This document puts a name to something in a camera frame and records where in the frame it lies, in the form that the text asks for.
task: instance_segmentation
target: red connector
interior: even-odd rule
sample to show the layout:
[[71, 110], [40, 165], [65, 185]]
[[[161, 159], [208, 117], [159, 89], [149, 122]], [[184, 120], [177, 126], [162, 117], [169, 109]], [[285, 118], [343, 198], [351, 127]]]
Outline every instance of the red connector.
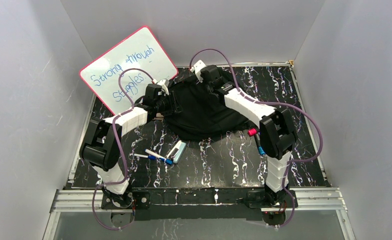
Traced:
[[257, 134], [257, 133], [258, 133], [258, 131], [256, 130], [256, 128], [252, 128], [252, 129], [250, 129], [250, 130], [247, 131], [247, 134], [248, 134], [249, 136], [254, 136], [254, 135]]

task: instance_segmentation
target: black fabric bag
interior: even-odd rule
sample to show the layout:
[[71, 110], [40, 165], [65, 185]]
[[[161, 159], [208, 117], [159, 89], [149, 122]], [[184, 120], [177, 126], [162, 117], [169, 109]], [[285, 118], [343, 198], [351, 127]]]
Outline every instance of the black fabric bag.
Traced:
[[[231, 73], [221, 68], [219, 71], [226, 80], [233, 81]], [[206, 84], [197, 82], [197, 77], [192, 75], [169, 88], [174, 91], [182, 112], [166, 116], [164, 120], [181, 140], [200, 141], [254, 126], [243, 115], [225, 107], [214, 93], [207, 90]]]

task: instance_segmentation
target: floor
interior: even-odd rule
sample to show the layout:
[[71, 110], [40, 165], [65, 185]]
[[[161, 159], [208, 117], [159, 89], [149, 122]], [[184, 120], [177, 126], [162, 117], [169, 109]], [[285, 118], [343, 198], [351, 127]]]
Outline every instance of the floor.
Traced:
[[[234, 67], [237, 78], [247, 87], [247, 93], [263, 101], [290, 103], [301, 107], [297, 85], [289, 66]], [[189, 72], [179, 68], [176, 79]], [[92, 117], [106, 118], [112, 113], [96, 99]], [[293, 112], [299, 140], [292, 158], [305, 159], [315, 153], [312, 138], [300, 113]], [[129, 175], [134, 188], [208, 188], [208, 187], [261, 187], [267, 176], [266, 158], [259, 156], [253, 138], [246, 132], [228, 132], [200, 142], [189, 142], [180, 162], [169, 166], [163, 162], [133, 157], [152, 149], [161, 155], [179, 140], [165, 123], [152, 121], [122, 138], [127, 156]], [[329, 187], [318, 161], [293, 163], [289, 172], [291, 187]], [[78, 161], [73, 183], [67, 188], [93, 189], [101, 179], [85, 161]]]

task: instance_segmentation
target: white wall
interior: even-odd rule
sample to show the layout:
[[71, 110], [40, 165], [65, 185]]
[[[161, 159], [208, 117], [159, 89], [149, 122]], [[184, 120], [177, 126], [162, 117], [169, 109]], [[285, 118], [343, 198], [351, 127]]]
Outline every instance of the white wall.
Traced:
[[392, 1], [326, 1], [295, 71], [356, 237], [392, 239]]
[[293, 60], [324, 1], [61, 0], [93, 58], [147, 25], [178, 66], [205, 48], [232, 63]]
[[0, 0], [0, 239], [41, 239], [66, 183], [91, 58], [58, 0]]

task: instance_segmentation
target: cable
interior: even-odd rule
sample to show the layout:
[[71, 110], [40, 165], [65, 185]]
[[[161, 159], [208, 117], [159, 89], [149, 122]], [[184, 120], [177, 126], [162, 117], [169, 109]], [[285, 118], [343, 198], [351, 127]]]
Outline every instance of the cable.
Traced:
[[281, 208], [283, 207], [284, 204], [280, 204], [280, 209], [278, 210], [278, 213], [281, 211]]
[[[121, 116], [124, 116], [125, 114], [131, 112], [131, 111], [134, 109], [134, 101], [133, 101], [133, 100], [131, 99], [131, 97], [127, 94], [127, 92], [124, 90], [124, 88], [122, 87], [122, 84], [121, 84], [121, 78], [124, 76], [124, 74], [125, 74], [126, 72], [131, 71], [131, 70], [141, 71], [141, 72], [145, 73], [146, 75], [148, 75], [149, 78], [150, 78], [151, 80], [153, 80], [153, 77], [152, 77], [149, 73], [147, 73], [145, 70], [139, 69], [139, 68], [129, 68], [129, 69], [126, 69], [126, 70], [124, 70], [124, 71], [119, 75], [119, 78], [118, 78], [119, 89], [121, 89], [121, 91], [127, 96], [128, 100], [131, 102], [131, 108], [128, 109], [127, 111], [123, 112], [123, 113], [120, 113], [120, 114], [116, 115], [116, 116], [113, 118], [113, 121], [112, 121], [112, 125], [113, 125], [113, 126], [115, 126], [116, 120], [118, 120], [118, 118], [120, 118]], [[134, 222], [134, 218], [135, 218], [135, 207], [133, 207], [133, 218], [132, 218], [132, 221], [131, 221], [130, 223], [126, 224], [125, 226], [120, 226], [120, 227], [109, 227], [109, 226], [106, 226], [106, 225], [105, 225], [104, 223], [102, 223], [101, 220], [97, 217], [96, 210], [94, 209], [94, 201], [95, 201], [96, 193], [97, 193], [97, 190], [98, 190], [98, 189], [100, 189], [100, 188], [102, 188], [102, 187], [104, 187], [104, 186], [108, 186], [108, 185], [122, 184], [122, 183], [124, 183], [124, 182], [127, 180], [127, 178], [128, 178], [127, 160], [125, 159], [124, 150], [123, 150], [122, 147], [121, 147], [121, 146], [122, 146], [122, 145], [121, 145], [121, 140], [119, 139], [119, 135], [118, 135], [118, 132], [117, 132], [117, 131], [113, 131], [113, 134], [115, 135], [115, 140], [116, 140], [116, 143], [118, 144], [119, 152], [121, 153], [122, 162], [124, 163], [124, 179], [121, 180], [121, 181], [106, 182], [106, 183], [102, 183], [102, 184], [96, 186], [96, 188], [94, 189], [94, 192], [93, 192], [93, 198], [92, 198], [92, 200], [91, 200], [91, 210], [93, 211], [93, 215], [94, 215], [94, 217], [96, 218], [97, 222], [98, 222], [100, 225], [102, 225], [102, 227], [104, 227], [104, 228], [106, 228], [106, 229], [109, 229], [109, 230], [119, 231], [119, 230], [121, 230], [121, 229], [123, 229], [123, 228], [126, 228], [127, 226], [129, 226], [131, 223]]]
[[284, 209], [283, 209], [283, 213], [285, 213], [285, 211], [286, 211], [286, 209], [287, 209], [287, 202], [286, 201], [284, 201]]
[[130, 204], [128, 205], [128, 206], [125, 206], [125, 207], [119, 207], [120, 209], [127, 209], [127, 208], [129, 208], [131, 205], [133, 205], [133, 203], [134, 203], [134, 198], [133, 197], [131, 197], [131, 202], [130, 202]]
[[[220, 52], [219, 50], [216, 50], [216, 49], [213, 49], [213, 48], [207, 48], [207, 49], [203, 49], [203, 50], [197, 52], [197, 53], [191, 58], [191, 60], [190, 60], [190, 67], [189, 67], [189, 69], [191, 68], [191, 64], [193, 63], [193, 60], [194, 60], [194, 58], [196, 57], [196, 55], [198, 55], [198, 54], [201, 53], [201, 52], [208, 51], [208, 50], [212, 50], [212, 51], [218, 52], [219, 54], [221, 54], [221, 55], [225, 58], [225, 60], [227, 61], [228, 65], [230, 66], [230, 70], [231, 70], [231, 73], [232, 73], [232, 76], [233, 76], [233, 80], [234, 80], [234, 83], [235, 83], [235, 87], [236, 87], [236, 89], [238, 90], [238, 92], [240, 93], [240, 95], [243, 96], [245, 99], [247, 99], [247, 100], [249, 100], [249, 101], [251, 101], [251, 102], [253, 102], [253, 103], [256, 103], [256, 104], [272, 105], [272, 106], [277, 106], [277, 105], [279, 105], [279, 106], [284, 106], [284, 107], [292, 108], [292, 109], [294, 109], [294, 110], [300, 112], [301, 114], [303, 114], [305, 117], [307, 117], [307, 118], [311, 121], [311, 123], [315, 126], [315, 129], [316, 129], [316, 131], [318, 132], [318, 136], [319, 136], [319, 148], [318, 148], [317, 153], [316, 153], [313, 157], [310, 157], [310, 158], [308, 158], [308, 159], [293, 159], [293, 160], [289, 160], [289, 161], [288, 161], [288, 166], [287, 166], [287, 168], [286, 168], [286, 171], [284, 172], [284, 176], [287, 176], [287, 175], [288, 175], [288, 171], [289, 171], [289, 169], [290, 169], [290, 163], [293, 163], [293, 162], [295, 162], [295, 163], [306, 163], [306, 162], [310, 162], [310, 161], [315, 160], [315, 159], [319, 156], [319, 154], [321, 154], [324, 140], [323, 140], [323, 138], [322, 138], [322, 133], [321, 133], [321, 130], [319, 129], [318, 124], [312, 119], [312, 117], [311, 117], [309, 114], [307, 114], [305, 111], [303, 111], [303, 110], [301, 110], [300, 108], [298, 108], [298, 107], [296, 107], [296, 106], [293, 106], [293, 105], [291, 105], [291, 104], [284, 103], [284, 102], [258, 101], [258, 100], [255, 100], [255, 99], [251, 98], [250, 96], [248, 96], [248, 95], [247, 95], [246, 93], [244, 93], [243, 91], [241, 91], [241, 90], [240, 90], [240, 87], [238, 86], [238, 83], [237, 83], [237, 78], [236, 78], [236, 76], [235, 76], [235, 73], [234, 73], [234, 70], [233, 70], [233, 66], [231, 65], [231, 63], [230, 63], [230, 61], [228, 60], [228, 58], [227, 58], [222, 52]], [[283, 227], [283, 226], [287, 225], [287, 224], [291, 221], [291, 219], [293, 218], [294, 210], [295, 210], [295, 207], [294, 207], [294, 205], [295, 205], [294, 197], [293, 197], [293, 195], [291, 194], [291, 192], [288, 191], [288, 190], [285, 188], [285, 180], [286, 180], [286, 178], [284, 177], [284, 178], [283, 178], [283, 181], [282, 181], [282, 187], [283, 187], [284, 191], [285, 191], [288, 195], [290, 195], [290, 197], [291, 197], [292, 210], [291, 210], [291, 214], [290, 214], [289, 218], [288, 218], [282, 225], [279, 225], [278, 227]]]

